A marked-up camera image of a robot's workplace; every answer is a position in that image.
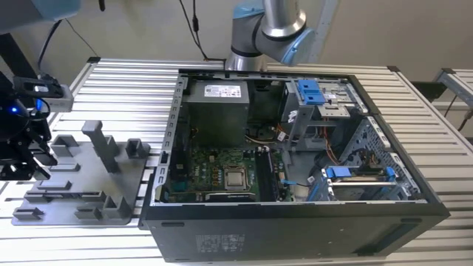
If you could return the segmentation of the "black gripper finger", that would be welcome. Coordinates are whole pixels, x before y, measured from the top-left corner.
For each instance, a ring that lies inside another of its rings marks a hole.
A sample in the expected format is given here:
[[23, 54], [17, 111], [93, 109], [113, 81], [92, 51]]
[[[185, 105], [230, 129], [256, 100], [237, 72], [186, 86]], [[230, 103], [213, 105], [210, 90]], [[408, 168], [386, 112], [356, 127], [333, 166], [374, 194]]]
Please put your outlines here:
[[54, 166], [57, 164], [57, 160], [50, 153], [50, 147], [48, 145], [52, 136], [46, 121], [46, 113], [32, 110], [29, 114], [31, 124], [28, 128], [28, 137], [32, 139], [32, 143], [29, 144], [29, 151], [43, 165]]
[[50, 173], [43, 169], [35, 159], [29, 162], [1, 159], [1, 181], [48, 180]]

